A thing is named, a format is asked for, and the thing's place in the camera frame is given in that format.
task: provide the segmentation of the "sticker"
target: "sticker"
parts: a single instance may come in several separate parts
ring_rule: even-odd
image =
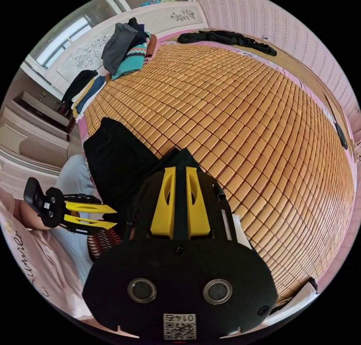
[[[10,222],[6,221],[4,223],[4,229],[8,235],[12,236],[14,234],[14,230],[13,230]]]
[[[197,326],[195,314],[163,314],[165,340],[195,340]]]

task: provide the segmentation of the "number label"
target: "number label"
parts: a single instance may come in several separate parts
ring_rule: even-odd
[[[195,314],[163,314],[164,322],[196,322]]]

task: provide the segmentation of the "white headboard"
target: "white headboard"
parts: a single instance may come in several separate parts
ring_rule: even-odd
[[[186,29],[208,28],[207,20],[197,2],[160,3],[136,8],[116,15],[95,26],[71,44],[50,66],[44,77],[61,93],[85,69],[99,70],[104,45],[113,35],[116,23],[127,23],[135,17],[145,30],[158,38]]]

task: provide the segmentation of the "black pants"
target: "black pants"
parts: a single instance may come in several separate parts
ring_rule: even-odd
[[[104,204],[117,211],[104,220],[117,222],[123,235],[128,209],[144,180],[166,167],[200,167],[187,149],[173,148],[160,160],[120,122],[104,117],[99,129],[84,143],[95,186]]]

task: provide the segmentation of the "red striped cloth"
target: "red striped cloth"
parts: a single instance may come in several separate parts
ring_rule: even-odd
[[[111,229],[102,229],[95,235],[88,236],[88,249],[90,258],[95,261],[102,252],[110,247],[119,245],[122,239]]]

